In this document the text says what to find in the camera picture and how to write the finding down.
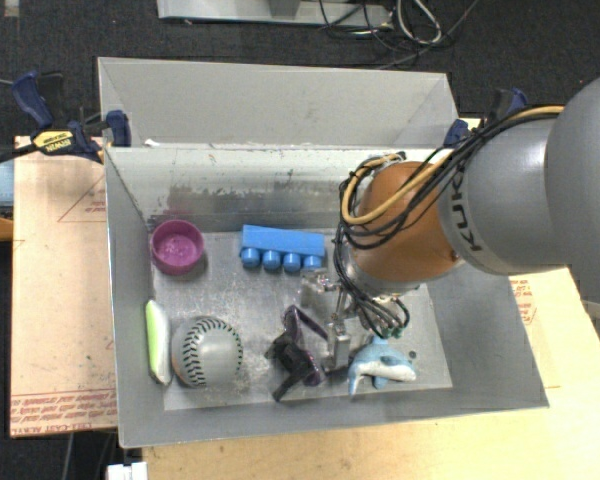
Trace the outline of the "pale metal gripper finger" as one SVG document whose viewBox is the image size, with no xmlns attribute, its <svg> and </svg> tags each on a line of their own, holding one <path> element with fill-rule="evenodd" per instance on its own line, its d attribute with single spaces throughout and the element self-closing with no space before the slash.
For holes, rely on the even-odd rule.
<svg viewBox="0 0 600 480">
<path fill-rule="evenodd" d="M 325 371 L 337 371 L 348 367 L 351 335 L 343 321 L 327 325 L 327 355 L 322 362 Z"/>
<path fill-rule="evenodd" d="M 305 271 L 301 275 L 300 304 L 305 308 L 332 309 L 338 296 L 338 283 L 326 271 Z"/>
</svg>

